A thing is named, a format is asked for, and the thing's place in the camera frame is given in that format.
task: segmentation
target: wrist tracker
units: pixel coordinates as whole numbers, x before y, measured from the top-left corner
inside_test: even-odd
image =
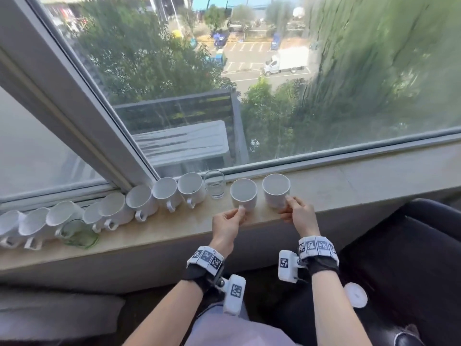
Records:
[[[215,287],[224,292],[224,313],[239,315],[245,293],[245,278],[233,274],[229,279],[222,277],[224,256],[209,246],[200,246],[187,260],[182,280],[193,280],[203,293]]]
[[[299,255],[289,250],[279,253],[279,279],[298,281],[298,268],[312,275],[320,271],[339,272],[339,259],[334,245],[326,237],[309,236],[298,241]]]

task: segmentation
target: box truck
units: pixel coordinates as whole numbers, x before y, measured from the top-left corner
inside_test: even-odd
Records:
[[[262,74],[269,76],[289,70],[292,74],[308,65],[309,49],[306,46],[285,48],[268,60],[262,67]]]

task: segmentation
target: window glass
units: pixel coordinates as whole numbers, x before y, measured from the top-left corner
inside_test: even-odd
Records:
[[[0,202],[105,183],[0,87]]]
[[[42,2],[161,176],[461,124],[458,0]]]

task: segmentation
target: mug handle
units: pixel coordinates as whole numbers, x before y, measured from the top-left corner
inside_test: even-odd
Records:
[[[118,228],[118,223],[112,221],[112,219],[107,219],[106,222],[104,222],[104,227],[108,231],[115,231]]]
[[[98,227],[95,223],[93,223],[93,225],[91,226],[91,229],[92,229],[93,232],[95,232],[95,233],[101,233],[101,228]]]
[[[10,242],[8,241],[9,237],[4,237],[1,241],[0,241],[0,246],[3,247],[3,248],[7,248],[7,249],[15,249],[18,247],[18,245],[20,244],[20,240],[16,241],[16,242]]]
[[[69,234],[67,236],[63,235],[62,234],[62,229],[63,229],[64,226],[59,226],[58,229],[55,231],[55,237],[56,238],[60,238],[60,239],[69,239],[70,237],[72,237],[72,234]]]
[[[174,208],[174,207],[171,205],[171,200],[169,200],[169,201],[166,203],[166,207],[168,208],[168,211],[169,211],[169,212],[175,212],[175,211],[176,211],[176,208]]]
[[[142,213],[142,210],[136,211],[135,218],[138,222],[144,222],[147,220],[147,215]]]
[[[43,240],[35,239],[35,237],[27,238],[26,244],[24,245],[24,249],[29,250],[40,250],[43,245]]]
[[[192,201],[192,198],[187,198],[187,206],[189,209],[195,208],[195,203]]]

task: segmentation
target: glass cup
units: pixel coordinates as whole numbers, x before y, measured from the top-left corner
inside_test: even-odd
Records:
[[[63,243],[70,246],[77,246],[82,249],[91,248],[98,242],[99,235],[93,232],[91,225],[76,219],[64,225],[61,230]]]
[[[213,199],[219,199],[224,196],[226,190],[226,181],[224,174],[219,170],[210,170],[204,176],[206,191]]]

